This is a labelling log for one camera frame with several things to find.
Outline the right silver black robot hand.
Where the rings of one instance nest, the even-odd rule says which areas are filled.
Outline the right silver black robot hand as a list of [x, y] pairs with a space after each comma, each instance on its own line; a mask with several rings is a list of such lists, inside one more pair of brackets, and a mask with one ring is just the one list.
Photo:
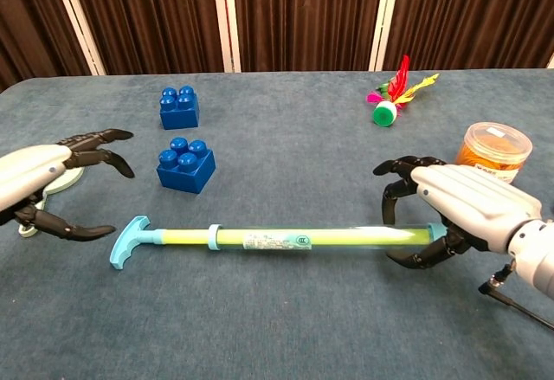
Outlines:
[[541, 202], [492, 174], [438, 158], [404, 156], [382, 162], [373, 174], [396, 173], [382, 197], [382, 217], [396, 221], [398, 199], [417, 194], [441, 216], [446, 234], [418, 253], [390, 250], [387, 256], [410, 269], [435, 266], [470, 248], [506, 254], [517, 230], [542, 219]]

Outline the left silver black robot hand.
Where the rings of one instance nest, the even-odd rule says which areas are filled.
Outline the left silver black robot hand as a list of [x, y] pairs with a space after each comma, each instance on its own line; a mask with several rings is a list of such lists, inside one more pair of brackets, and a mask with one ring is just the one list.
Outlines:
[[132, 137], [133, 133], [127, 130], [106, 129], [76, 134], [52, 144], [24, 147], [2, 156], [1, 224], [14, 220], [75, 242], [90, 242], [113, 233], [113, 226], [84, 228], [36, 205], [42, 200], [44, 188], [71, 169], [106, 163], [124, 177], [135, 177], [131, 166], [119, 154], [99, 148]]

